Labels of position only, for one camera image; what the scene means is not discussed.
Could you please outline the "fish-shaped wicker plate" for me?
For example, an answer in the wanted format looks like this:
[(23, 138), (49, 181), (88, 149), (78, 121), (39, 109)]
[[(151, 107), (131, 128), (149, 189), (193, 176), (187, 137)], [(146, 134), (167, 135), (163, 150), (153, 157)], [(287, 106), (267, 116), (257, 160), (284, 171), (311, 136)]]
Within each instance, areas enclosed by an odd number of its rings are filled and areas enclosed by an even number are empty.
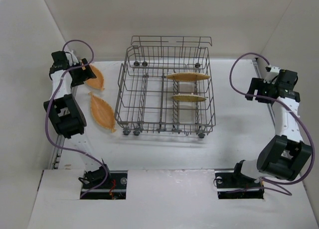
[(87, 81), (85, 81), (85, 84), (92, 89), (103, 91), (105, 89), (105, 80), (102, 72), (92, 64), (90, 64), (90, 68), (95, 74), (96, 78), (88, 79)]
[(109, 129), (111, 133), (116, 132), (115, 129), (115, 113), (112, 107), (102, 98), (90, 92), (90, 110), (95, 122), (102, 128)]

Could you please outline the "square orange wicker plate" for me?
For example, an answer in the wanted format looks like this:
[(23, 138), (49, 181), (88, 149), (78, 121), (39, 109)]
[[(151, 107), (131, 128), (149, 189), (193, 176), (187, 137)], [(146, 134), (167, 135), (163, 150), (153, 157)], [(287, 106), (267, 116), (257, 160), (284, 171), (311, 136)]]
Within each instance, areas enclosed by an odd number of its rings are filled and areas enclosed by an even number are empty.
[(196, 72), (174, 73), (166, 76), (167, 79), (178, 82), (195, 82), (210, 79), (209, 75)]

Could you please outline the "round yellow-green wicker plate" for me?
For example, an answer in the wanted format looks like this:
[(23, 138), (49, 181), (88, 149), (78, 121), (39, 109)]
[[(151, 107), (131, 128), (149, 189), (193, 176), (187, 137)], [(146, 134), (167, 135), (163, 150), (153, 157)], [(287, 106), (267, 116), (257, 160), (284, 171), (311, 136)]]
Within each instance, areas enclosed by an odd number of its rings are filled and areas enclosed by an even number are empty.
[(178, 94), (173, 95), (172, 99), (179, 102), (204, 102), (206, 101), (205, 97), (199, 95), (192, 95), (192, 94)]

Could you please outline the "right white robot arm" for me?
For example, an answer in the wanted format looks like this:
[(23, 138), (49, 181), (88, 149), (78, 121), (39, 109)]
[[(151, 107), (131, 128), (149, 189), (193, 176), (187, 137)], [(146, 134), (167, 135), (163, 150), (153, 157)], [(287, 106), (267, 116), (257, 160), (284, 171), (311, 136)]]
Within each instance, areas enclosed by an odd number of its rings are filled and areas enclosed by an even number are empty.
[(250, 180), (274, 177), (291, 185), (312, 155), (299, 127), (300, 94), (294, 91), (298, 75), (294, 71), (268, 66), (265, 78), (252, 78), (245, 98), (271, 104), (275, 135), (255, 160), (242, 160), (235, 165), (234, 175)]

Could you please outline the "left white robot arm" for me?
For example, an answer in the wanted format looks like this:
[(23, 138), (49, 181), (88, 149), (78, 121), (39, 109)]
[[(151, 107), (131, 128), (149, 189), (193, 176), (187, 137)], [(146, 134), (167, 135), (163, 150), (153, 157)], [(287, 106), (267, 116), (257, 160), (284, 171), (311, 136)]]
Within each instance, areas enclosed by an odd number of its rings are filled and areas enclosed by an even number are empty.
[(53, 64), (49, 76), (52, 81), (52, 94), (50, 99), (43, 103), (46, 111), (45, 123), (52, 124), (58, 135), (75, 144), (73, 151), (78, 152), (86, 164), (85, 173), (79, 181), (97, 188), (107, 182), (110, 172), (104, 161), (93, 154), (85, 132), (85, 116), (72, 94), (73, 88), (86, 81), (95, 82), (98, 78), (97, 71), (87, 59), (79, 60), (72, 52), (56, 51), (51, 56)]

